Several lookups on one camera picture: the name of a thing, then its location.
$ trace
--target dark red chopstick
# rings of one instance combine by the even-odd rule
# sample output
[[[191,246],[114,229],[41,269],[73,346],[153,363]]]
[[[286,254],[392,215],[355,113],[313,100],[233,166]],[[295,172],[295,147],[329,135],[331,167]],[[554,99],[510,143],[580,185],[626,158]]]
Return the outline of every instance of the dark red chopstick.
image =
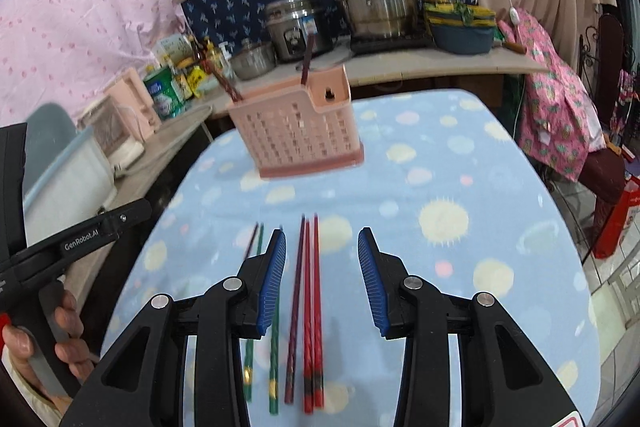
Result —
[[[309,78],[309,67],[311,66],[311,55],[314,53],[314,43],[316,42],[316,35],[309,33],[306,38],[306,50],[305,57],[302,60],[302,76],[300,77],[300,83],[306,86],[306,81]]]
[[[254,231],[251,234],[251,240],[249,240],[249,244],[246,246],[246,250],[244,251],[244,260],[246,261],[251,253],[251,249],[254,246],[255,233],[258,232],[258,223],[255,224]]]
[[[211,73],[213,73],[213,76],[216,77],[216,80],[220,86],[222,86],[222,89],[226,91],[234,103],[242,102],[242,100],[244,100],[240,92],[225,78],[223,74],[218,73],[215,68],[212,68]]]
[[[309,263],[309,250],[310,250],[310,232],[309,221],[305,222],[305,308],[304,308],[304,321],[305,321],[305,338],[304,338],[304,367],[303,367],[303,380],[304,380],[304,411],[306,414],[311,414],[314,411],[314,383],[313,383],[313,357],[314,346],[311,334],[311,266]]]
[[[305,248],[305,216],[300,222],[296,277],[293,283],[293,303],[291,305],[291,325],[289,327],[289,354],[287,355],[287,376],[284,387],[284,403],[293,403],[296,381],[296,344],[298,343],[298,310],[300,309],[300,278],[302,276],[302,253]]]
[[[324,409],[324,375],[322,371],[322,306],[320,301],[320,248],[318,214],[314,216],[314,404]]]

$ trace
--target countertop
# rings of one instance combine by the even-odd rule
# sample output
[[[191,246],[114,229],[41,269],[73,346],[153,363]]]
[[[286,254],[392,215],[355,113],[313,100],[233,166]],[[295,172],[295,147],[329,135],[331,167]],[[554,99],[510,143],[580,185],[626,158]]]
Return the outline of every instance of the countertop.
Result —
[[[299,64],[300,62],[280,64],[263,76],[238,82],[236,87],[242,93],[244,90],[300,74],[296,69]],[[348,41],[345,40],[339,41],[333,51],[314,58],[311,61],[311,69],[324,69],[342,64],[351,87],[435,76],[527,74],[546,71],[544,66],[526,55],[518,55],[504,48],[492,48],[486,55],[453,55],[436,48],[420,48],[352,57]],[[213,107],[212,117],[227,114],[226,107],[230,102],[231,99],[222,88],[217,90],[209,97],[208,102]]]
[[[117,208],[131,201],[144,198],[147,191],[156,181],[160,173],[190,139],[196,129],[209,117],[207,103],[193,108],[173,120],[162,124],[157,133],[145,143],[145,153],[131,166],[132,175],[117,179],[115,185],[118,193],[107,210]],[[71,291],[78,300],[78,310],[84,302],[95,278],[114,243],[83,257],[73,263],[65,273],[65,288]]]

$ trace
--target human hand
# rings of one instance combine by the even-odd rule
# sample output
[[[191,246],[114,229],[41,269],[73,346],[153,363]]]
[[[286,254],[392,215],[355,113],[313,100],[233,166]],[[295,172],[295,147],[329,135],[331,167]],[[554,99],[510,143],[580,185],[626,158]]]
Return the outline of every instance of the human hand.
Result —
[[[58,325],[69,334],[69,340],[56,344],[56,355],[62,362],[68,363],[69,370],[79,380],[84,381],[94,369],[89,359],[89,347],[80,339],[84,326],[76,312],[76,298],[65,290],[62,306],[56,308],[55,318]],[[27,333],[13,326],[2,328],[2,339],[9,350],[9,356],[15,370],[22,375],[34,389],[49,398],[60,412],[64,413],[70,404],[68,397],[51,396],[42,386],[29,364],[33,356],[33,343]]]

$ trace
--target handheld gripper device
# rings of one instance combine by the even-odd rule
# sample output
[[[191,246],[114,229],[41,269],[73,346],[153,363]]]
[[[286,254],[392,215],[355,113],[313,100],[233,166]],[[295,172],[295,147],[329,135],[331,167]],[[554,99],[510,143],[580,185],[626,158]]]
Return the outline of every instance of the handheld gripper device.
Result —
[[[286,257],[275,230],[266,253],[204,295],[154,296],[113,343],[62,418],[61,427],[182,427],[188,336],[197,335],[194,419],[249,427],[239,339],[271,325]]]
[[[0,312],[29,333],[34,346],[30,364],[47,392],[74,397],[80,383],[54,350],[68,339],[54,318],[64,291],[58,278],[74,261],[148,219],[151,206],[134,201],[27,248],[22,213],[26,132],[25,123],[0,128]]]
[[[582,427],[554,372],[493,295],[443,295],[382,253],[368,228],[358,258],[380,334],[406,338],[394,427],[449,426],[448,334],[460,348],[462,427]]]

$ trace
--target chopstick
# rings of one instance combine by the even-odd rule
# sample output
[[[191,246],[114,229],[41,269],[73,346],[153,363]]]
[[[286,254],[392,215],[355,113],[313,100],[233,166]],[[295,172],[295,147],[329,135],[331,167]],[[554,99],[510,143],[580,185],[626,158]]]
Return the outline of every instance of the chopstick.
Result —
[[[218,73],[215,68],[212,68],[211,72],[213,73],[213,76],[215,76],[218,80],[220,86],[222,86],[222,89],[226,91],[226,93],[229,95],[229,97],[231,97],[231,100],[234,103],[238,103],[244,100],[240,92],[231,85],[231,83],[225,78],[224,75]]]
[[[264,234],[264,223],[260,223],[260,233],[258,234],[258,248],[256,255],[262,253],[262,236]],[[244,346],[244,399],[251,402],[252,383],[254,381],[254,340],[248,339]]]
[[[305,248],[305,216],[300,222],[300,238],[298,240],[298,259],[296,276],[293,283],[293,302],[291,304],[291,325],[289,327],[289,353],[287,355],[287,375],[284,384],[284,403],[293,403],[294,384],[296,381],[296,344],[298,342],[298,310],[300,308],[300,278],[302,275],[302,253]]]
[[[311,65],[311,55],[314,52],[314,43],[316,42],[316,35],[309,33],[306,38],[306,50],[305,58],[302,60],[302,77],[300,82],[303,86],[306,86],[306,81],[309,77],[309,65]]]
[[[280,354],[280,290],[271,322],[271,356],[269,367],[269,413],[278,414],[278,359]]]
[[[314,216],[314,405],[324,409],[322,371],[322,306],[320,301],[320,248],[318,214]]]
[[[305,321],[305,338],[304,338],[304,411],[306,414],[311,414],[314,411],[314,384],[313,384],[313,340],[311,337],[311,268],[309,264],[309,249],[310,249],[310,232],[309,232],[309,220],[305,221],[305,308],[304,308],[304,321]]]
[[[246,246],[246,250],[244,250],[244,261],[246,261],[249,254],[251,254],[251,249],[254,246],[255,233],[258,232],[258,222],[256,221],[254,231],[251,234],[251,240],[249,240],[249,244]]]

